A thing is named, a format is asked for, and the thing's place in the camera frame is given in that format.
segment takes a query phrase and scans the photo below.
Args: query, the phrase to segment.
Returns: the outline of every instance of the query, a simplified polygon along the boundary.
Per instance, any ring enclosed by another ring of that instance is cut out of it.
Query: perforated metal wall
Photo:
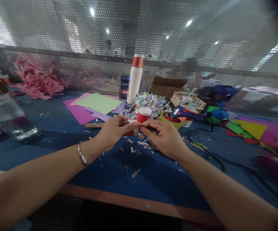
[[[118,94],[118,76],[141,53],[148,91],[154,76],[172,78],[176,58],[196,57],[202,82],[185,90],[239,87],[228,106],[240,110],[278,101],[278,11],[267,0],[0,0],[0,21],[14,79],[12,61],[28,52],[71,88]]]

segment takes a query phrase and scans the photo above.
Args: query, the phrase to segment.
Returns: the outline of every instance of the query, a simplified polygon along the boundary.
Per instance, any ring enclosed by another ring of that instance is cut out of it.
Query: silver bangle
[[[91,163],[88,163],[88,161],[85,159],[84,155],[82,154],[82,151],[81,151],[81,148],[80,148],[80,144],[81,144],[82,142],[83,142],[83,141],[80,141],[80,142],[79,142],[79,145],[78,145],[78,153],[79,153],[81,162],[82,162],[84,165],[88,166],[88,165],[92,164],[92,162],[91,162]]]

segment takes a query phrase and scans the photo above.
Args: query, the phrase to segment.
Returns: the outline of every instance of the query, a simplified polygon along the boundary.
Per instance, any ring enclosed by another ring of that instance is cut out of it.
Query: clear glass
[[[18,142],[28,142],[41,134],[9,92],[0,95],[0,128]]]

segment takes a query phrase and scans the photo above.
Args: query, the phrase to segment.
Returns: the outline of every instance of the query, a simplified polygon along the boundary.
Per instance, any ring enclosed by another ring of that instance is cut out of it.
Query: table surface
[[[89,136],[93,138],[98,134],[100,129],[84,128],[80,125],[63,103],[63,100],[79,97],[82,93],[69,90],[65,90],[64,93],[65,95],[55,96],[50,100],[29,99],[27,96],[16,97],[17,100],[23,101],[20,104],[21,107],[35,126],[42,130],[42,135],[26,144],[17,143],[7,135],[0,136],[0,170],[9,170],[29,160],[88,140]],[[182,137],[185,137],[187,130],[196,128],[209,130],[210,126],[193,122],[189,128],[181,127],[179,132]],[[226,136],[225,129],[222,127],[215,127],[213,133],[198,131],[192,138],[202,143],[211,152],[235,163],[251,167],[278,192],[278,184],[271,174],[255,160],[256,156],[262,155],[257,146],[247,145],[238,137]],[[155,151],[152,153],[149,149],[143,149],[137,143],[139,141],[137,136],[130,139],[133,144],[127,141],[128,138],[121,138],[112,150],[101,155],[91,166],[73,177],[62,192],[166,215],[175,216],[173,213],[162,211],[163,209],[170,210],[166,207],[168,205],[179,210],[188,208],[188,212],[204,211],[208,216],[210,215],[211,208],[208,203],[178,163]],[[192,151],[203,156],[202,150],[192,146],[190,142],[187,142],[187,145]],[[131,147],[134,149],[140,147],[141,155],[131,153]],[[214,159],[208,160],[219,168]],[[278,208],[278,199],[254,175],[236,165],[225,161],[223,163],[227,175]],[[131,175],[138,169],[141,169],[141,172],[132,179]],[[107,194],[99,198],[95,197],[100,192]],[[180,217],[196,221],[193,217],[183,215]]]

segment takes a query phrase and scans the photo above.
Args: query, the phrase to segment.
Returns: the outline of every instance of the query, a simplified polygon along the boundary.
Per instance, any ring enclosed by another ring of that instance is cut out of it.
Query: left hand
[[[134,129],[139,127],[138,122],[127,124],[128,118],[117,115],[107,120],[101,131],[94,138],[102,146],[103,152],[107,152],[119,141],[122,136],[133,136]]]

